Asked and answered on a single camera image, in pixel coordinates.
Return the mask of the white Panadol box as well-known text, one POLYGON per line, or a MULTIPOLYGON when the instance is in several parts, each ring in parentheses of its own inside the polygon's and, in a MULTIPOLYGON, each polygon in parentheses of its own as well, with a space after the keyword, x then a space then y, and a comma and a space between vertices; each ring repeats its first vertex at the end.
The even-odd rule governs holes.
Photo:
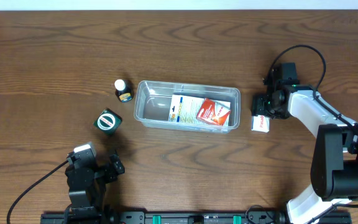
POLYGON ((270 131, 270 118, 264 115, 253 116, 251 130, 268 133, 270 131))

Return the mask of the green Zam-Buk box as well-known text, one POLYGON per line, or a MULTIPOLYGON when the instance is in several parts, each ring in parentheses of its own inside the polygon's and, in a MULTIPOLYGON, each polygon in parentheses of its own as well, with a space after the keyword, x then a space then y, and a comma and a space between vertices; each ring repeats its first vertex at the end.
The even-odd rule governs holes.
POLYGON ((94 121, 93 125, 104 134, 111 136, 116 132, 121 123, 122 118, 109 108, 106 108, 94 121))

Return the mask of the red medicine box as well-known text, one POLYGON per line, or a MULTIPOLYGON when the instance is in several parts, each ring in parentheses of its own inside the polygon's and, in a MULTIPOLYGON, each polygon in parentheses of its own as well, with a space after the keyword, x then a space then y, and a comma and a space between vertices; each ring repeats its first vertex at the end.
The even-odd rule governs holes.
POLYGON ((224 126, 231 110, 229 107, 208 98, 205 98, 196 119, 206 124, 224 126))

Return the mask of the dark syrup bottle white cap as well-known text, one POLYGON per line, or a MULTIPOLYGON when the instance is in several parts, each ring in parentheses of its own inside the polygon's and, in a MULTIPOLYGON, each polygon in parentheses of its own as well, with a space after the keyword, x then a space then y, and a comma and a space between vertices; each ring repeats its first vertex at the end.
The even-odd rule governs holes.
POLYGON ((120 102, 126 103, 133 99, 132 87, 125 80, 116 80, 114 87, 116 89, 116 96, 120 102))

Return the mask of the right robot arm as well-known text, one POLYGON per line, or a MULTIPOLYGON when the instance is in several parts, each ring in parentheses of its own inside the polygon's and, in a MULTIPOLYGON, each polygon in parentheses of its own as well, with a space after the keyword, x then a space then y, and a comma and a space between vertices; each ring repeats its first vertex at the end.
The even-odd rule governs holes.
POLYGON ((270 86, 252 99, 253 117, 297 118, 316 138, 310 185, 289 200, 281 223, 320 223, 339 207, 358 208, 358 123, 306 85, 270 86))

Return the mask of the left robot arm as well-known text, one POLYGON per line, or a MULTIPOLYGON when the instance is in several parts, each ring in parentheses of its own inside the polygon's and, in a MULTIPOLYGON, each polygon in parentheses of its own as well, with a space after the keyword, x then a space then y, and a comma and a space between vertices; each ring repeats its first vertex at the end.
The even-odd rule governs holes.
POLYGON ((73 216, 77 219, 100 217, 104 212, 106 185, 125 173, 119 156, 111 154, 109 162, 99 166, 92 149, 76 149, 68 155, 67 161, 65 175, 73 216))

